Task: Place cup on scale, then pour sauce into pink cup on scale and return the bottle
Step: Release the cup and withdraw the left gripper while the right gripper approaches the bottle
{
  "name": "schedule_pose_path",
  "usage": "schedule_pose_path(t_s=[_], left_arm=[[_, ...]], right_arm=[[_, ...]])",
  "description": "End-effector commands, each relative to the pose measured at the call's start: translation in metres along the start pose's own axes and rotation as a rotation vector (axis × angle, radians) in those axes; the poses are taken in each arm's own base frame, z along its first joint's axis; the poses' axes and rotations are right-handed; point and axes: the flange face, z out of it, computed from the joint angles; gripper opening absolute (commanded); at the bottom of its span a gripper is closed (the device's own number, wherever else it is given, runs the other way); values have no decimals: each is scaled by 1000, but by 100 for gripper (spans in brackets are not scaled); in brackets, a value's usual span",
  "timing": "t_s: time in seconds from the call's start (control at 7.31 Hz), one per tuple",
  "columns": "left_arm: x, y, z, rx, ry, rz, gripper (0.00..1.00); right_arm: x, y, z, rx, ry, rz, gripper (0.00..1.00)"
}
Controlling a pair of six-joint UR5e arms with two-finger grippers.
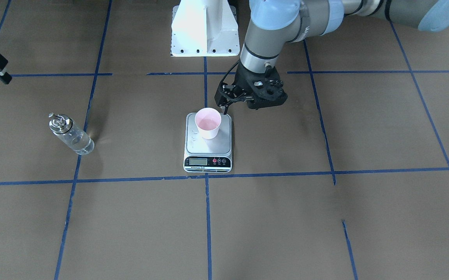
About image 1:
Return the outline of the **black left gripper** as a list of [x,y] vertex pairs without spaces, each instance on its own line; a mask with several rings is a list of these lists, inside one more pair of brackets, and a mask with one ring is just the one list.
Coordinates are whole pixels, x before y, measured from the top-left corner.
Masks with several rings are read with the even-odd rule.
[[288,99],[283,85],[276,67],[255,73],[239,62],[234,84],[219,82],[214,101],[218,107],[223,107],[224,115],[228,114],[232,103],[238,102],[246,102],[248,108],[255,110],[281,106]]

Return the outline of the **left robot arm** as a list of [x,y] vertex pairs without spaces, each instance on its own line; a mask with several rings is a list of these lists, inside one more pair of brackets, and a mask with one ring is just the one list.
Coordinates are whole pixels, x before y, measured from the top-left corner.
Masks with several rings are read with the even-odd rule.
[[219,82],[214,100],[227,110],[244,102],[258,110],[287,101],[276,62],[286,43],[335,31],[347,16],[440,32],[449,27],[449,0],[251,0],[247,28],[232,84]]

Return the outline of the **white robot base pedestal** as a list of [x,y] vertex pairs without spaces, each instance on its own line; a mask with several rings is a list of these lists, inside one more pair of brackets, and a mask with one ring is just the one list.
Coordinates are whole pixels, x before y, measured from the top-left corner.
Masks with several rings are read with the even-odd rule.
[[240,53],[236,8],[227,0],[182,0],[172,9],[173,57],[230,57]]

